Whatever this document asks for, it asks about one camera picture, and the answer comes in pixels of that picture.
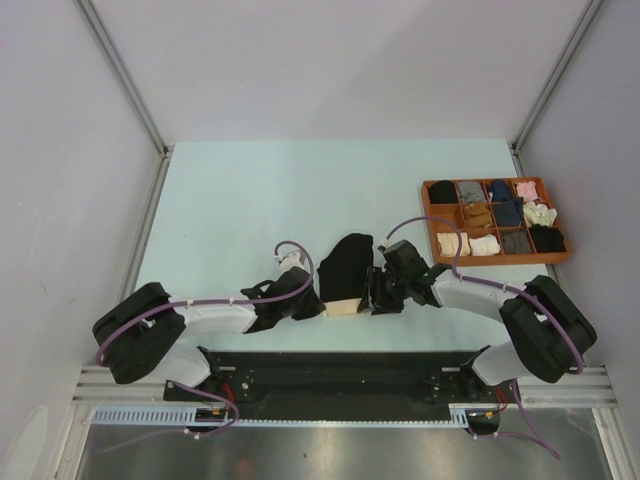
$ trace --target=orange wooden tray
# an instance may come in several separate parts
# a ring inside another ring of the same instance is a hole
[[[456,179],[452,180],[452,182],[456,186],[456,195],[458,196],[457,203],[445,203],[445,204],[433,204],[431,203],[431,199],[429,198],[429,188],[434,183],[439,182],[440,180],[428,180],[422,184],[422,204],[424,206],[424,211],[426,215],[431,215],[435,217],[442,217],[446,220],[449,220],[451,223],[456,225],[461,232],[466,232],[469,238],[479,238],[483,237],[487,234],[493,234],[500,242],[500,253],[498,255],[492,255],[487,257],[481,256],[465,256],[460,257],[458,261],[458,265],[460,266],[480,266],[480,265],[524,265],[524,264],[533,264],[533,263],[561,263],[564,262],[569,255],[571,255],[571,251],[569,246],[567,245],[567,239],[565,236],[565,251],[564,252],[554,252],[554,253],[538,253],[536,251],[536,247],[531,239],[531,234],[529,233],[529,229],[526,227],[524,219],[522,220],[521,227],[498,227],[496,226],[495,216],[493,214],[493,207],[498,203],[488,203],[487,205],[491,209],[491,216],[493,217],[493,226],[488,228],[467,228],[465,224],[465,218],[462,214],[462,207],[465,205],[460,201],[460,195],[458,193],[458,185],[457,182],[469,181],[473,180],[476,182],[480,182],[482,185],[482,189],[484,190],[485,197],[487,201],[489,201],[489,191],[488,186],[494,180],[493,178],[469,178],[469,179]],[[507,182],[507,185],[511,189],[511,193],[516,196],[515,192],[515,184],[520,182],[526,182],[533,180],[536,182],[536,189],[538,191],[538,195],[540,199],[536,201],[536,203],[544,203],[549,208],[554,208],[551,198],[547,193],[547,189],[542,182],[540,177],[517,177],[517,178],[504,178]],[[556,218],[556,221],[553,224],[553,227],[558,228],[560,232],[564,235],[564,229],[562,228],[562,224],[559,218]],[[531,245],[531,250],[534,253],[516,253],[516,254],[507,254],[504,253],[504,245],[502,244],[502,235],[504,232],[513,232],[516,230],[524,230],[527,233],[527,239],[529,240],[529,244]],[[439,232],[452,232],[453,230],[447,225],[428,221],[427,222],[427,233],[429,236],[429,243],[431,245],[431,253],[433,255],[433,260],[436,263],[451,263],[453,261],[452,257],[444,257],[440,253],[440,248],[438,247],[438,238],[437,233]]]

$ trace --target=light blue table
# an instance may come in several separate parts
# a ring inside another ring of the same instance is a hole
[[[507,144],[496,139],[178,143],[138,285],[160,281],[179,298],[237,296],[277,278],[272,252],[280,240],[298,241],[319,264],[348,233],[369,233],[377,242],[423,214],[423,180],[513,176]],[[402,238],[431,261],[424,225],[394,236]],[[463,270],[499,280],[546,273],[543,265]],[[269,331],[194,343],[219,350],[434,351],[475,350],[508,338],[492,320],[406,303],[399,315],[285,319]]]

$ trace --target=metal floor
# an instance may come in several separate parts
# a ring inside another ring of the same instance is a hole
[[[241,427],[195,441],[168,434],[109,453],[100,448],[151,431],[93,426],[78,480],[128,479],[611,479],[591,410],[537,410],[534,421],[560,452],[514,440],[473,441],[462,430]],[[519,413],[501,430],[526,432]]]

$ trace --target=white cable tray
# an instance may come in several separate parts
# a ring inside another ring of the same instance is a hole
[[[93,425],[147,425],[178,427],[210,427],[215,421],[196,421],[201,407],[171,406],[102,406],[96,411]],[[416,422],[334,422],[298,420],[240,420],[238,427],[331,427],[331,428],[467,428],[464,409],[450,408],[451,420]]]

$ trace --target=folded sock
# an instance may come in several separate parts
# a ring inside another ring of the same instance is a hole
[[[524,198],[525,202],[533,202],[540,198],[534,181],[516,183],[516,193],[519,197]]]
[[[469,248],[469,237],[465,232],[460,234],[462,237],[462,251],[461,257],[466,257],[471,253]],[[443,257],[455,257],[458,251],[458,236],[455,233],[438,233],[438,245],[440,246],[440,253]]]
[[[470,238],[471,254],[480,257],[488,257],[500,253],[500,244],[494,235],[485,235],[481,238]]]
[[[505,232],[501,235],[501,237],[502,245],[504,246],[504,253],[533,253],[533,250],[531,250],[531,245],[529,245],[527,232],[525,232],[524,230]]]
[[[472,203],[471,205],[465,205],[462,209],[462,214],[464,215],[465,223],[469,228],[482,228],[493,225],[491,210],[489,210],[486,203]]]
[[[360,298],[373,265],[373,237],[352,233],[340,240],[318,267],[323,302]]]
[[[467,180],[458,182],[458,192],[460,193],[460,201],[462,203],[475,203],[487,201],[484,196],[484,190],[479,182]]]
[[[501,178],[497,178],[496,180],[491,182],[488,190],[489,193],[491,193],[492,202],[506,202],[507,200],[511,200],[513,198],[511,190],[509,189],[509,185],[507,185],[507,182],[502,180]]]
[[[522,224],[522,198],[514,198],[493,206],[499,227],[519,227]]]
[[[456,187],[449,180],[436,182],[429,188],[431,203],[458,203]]]
[[[555,208],[549,208],[544,203],[536,205],[533,202],[529,202],[524,206],[523,213],[527,227],[531,227],[532,225],[550,227],[558,216]]]
[[[529,233],[538,253],[566,252],[564,235],[557,228],[534,225]]]

